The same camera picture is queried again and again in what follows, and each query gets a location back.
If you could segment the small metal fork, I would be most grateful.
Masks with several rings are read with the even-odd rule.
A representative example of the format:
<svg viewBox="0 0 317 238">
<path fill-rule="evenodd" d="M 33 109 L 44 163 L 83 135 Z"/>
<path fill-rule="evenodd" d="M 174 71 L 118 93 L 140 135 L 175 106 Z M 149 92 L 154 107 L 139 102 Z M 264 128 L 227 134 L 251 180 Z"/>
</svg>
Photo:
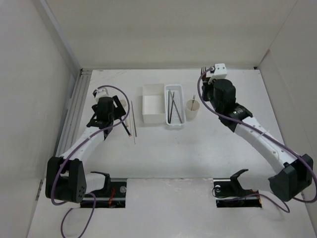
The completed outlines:
<svg viewBox="0 0 317 238">
<path fill-rule="evenodd" d="M 195 99 L 196 99 L 196 95 L 194 94 L 194 95 L 193 95 L 193 98 L 192 98 L 191 111 L 194 111 Z"/>
</svg>

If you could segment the black plastic spoon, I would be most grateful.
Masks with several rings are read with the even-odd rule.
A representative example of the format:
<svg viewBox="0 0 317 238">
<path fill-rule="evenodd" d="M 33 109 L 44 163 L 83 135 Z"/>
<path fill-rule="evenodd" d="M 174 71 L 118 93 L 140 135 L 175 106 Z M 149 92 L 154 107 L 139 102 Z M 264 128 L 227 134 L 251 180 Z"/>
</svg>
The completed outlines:
<svg viewBox="0 0 317 238">
<path fill-rule="evenodd" d="M 128 136 L 131 137 L 132 135 L 131 135 L 131 133 L 130 133 L 130 131 L 128 129 L 128 126 L 125 123 L 125 120 L 123 120 L 123 118 L 120 118 L 120 121 L 122 122 L 121 124 L 123 125 L 123 127 L 124 127 L 126 133 L 128 134 Z"/>
</svg>

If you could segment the black chopstick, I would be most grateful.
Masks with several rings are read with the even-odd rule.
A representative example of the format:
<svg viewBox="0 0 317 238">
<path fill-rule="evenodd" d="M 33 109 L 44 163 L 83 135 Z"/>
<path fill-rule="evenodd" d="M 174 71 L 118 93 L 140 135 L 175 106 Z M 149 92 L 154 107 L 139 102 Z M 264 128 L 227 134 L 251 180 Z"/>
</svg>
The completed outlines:
<svg viewBox="0 0 317 238">
<path fill-rule="evenodd" d="M 167 122 L 169 122 L 169 118 L 170 118 L 170 90 L 168 91 L 168 116 L 167 116 Z"/>
<path fill-rule="evenodd" d="M 172 114 L 173 114 L 173 107 L 174 107 L 174 93 L 170 92 L 170 118 L 169 122 L 171 123 L 172 120 Z"/>
</svg>

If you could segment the brown wooden fork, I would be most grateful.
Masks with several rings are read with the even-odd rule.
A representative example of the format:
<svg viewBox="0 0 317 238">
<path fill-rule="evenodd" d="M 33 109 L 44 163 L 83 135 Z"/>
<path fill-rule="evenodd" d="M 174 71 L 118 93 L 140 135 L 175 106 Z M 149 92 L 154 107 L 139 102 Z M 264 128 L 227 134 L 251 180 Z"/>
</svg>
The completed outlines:
<svg viewBox="0 0 317 238">
<path fill-rule="evenodd" d="M 207 70 L 207 68 L 205 66 L 201 68 L 201 78 L 202 78 L 203 82 L 208 81 L 207 76 L 206 76 L 206 74 L 207 74 L 206 70 Z"/>
</svg>

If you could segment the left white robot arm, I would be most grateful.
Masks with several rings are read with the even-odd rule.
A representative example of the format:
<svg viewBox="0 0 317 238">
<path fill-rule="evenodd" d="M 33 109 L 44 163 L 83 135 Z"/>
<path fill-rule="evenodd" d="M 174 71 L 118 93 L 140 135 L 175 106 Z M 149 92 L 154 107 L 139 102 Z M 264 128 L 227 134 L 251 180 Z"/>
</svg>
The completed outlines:
<svg viewBox="0 0 317 238">
<path fill-rule="evenodd" d="M 117 96 L 100 97 L 92 109 L 94 114 L 82 136 L 61 156 L 49 159 L 46 198 L 80 203 L 90 192 L 101 197 L 110 193 L 110 175 L 97 171 L 87 174 L 84 166 L 97 146 L 109 136 L 115 121 L 121 121 L 126 111 Z"/>
</svg>

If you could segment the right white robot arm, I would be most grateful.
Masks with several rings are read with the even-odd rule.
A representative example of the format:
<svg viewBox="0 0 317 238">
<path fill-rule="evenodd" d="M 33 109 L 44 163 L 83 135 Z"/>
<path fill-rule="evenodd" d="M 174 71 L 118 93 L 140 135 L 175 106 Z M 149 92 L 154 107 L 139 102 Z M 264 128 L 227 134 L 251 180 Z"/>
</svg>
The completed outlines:
<svg viewBox="0 0 317 238">
<path fill-rule="evenodd" d="M 244 106 L 236 102 L 236 88 L 230 80 L 212 79 L 205 72 L 198 80 L 203 104 L 218 116 L 221 123 L 247 141 L 271 165 L 275 175 L 268 178 L 270 191 L 282 201 L 289 201 L 317 182 L 313 159 L 298 155 L 274 139 Z"/>
</svg>

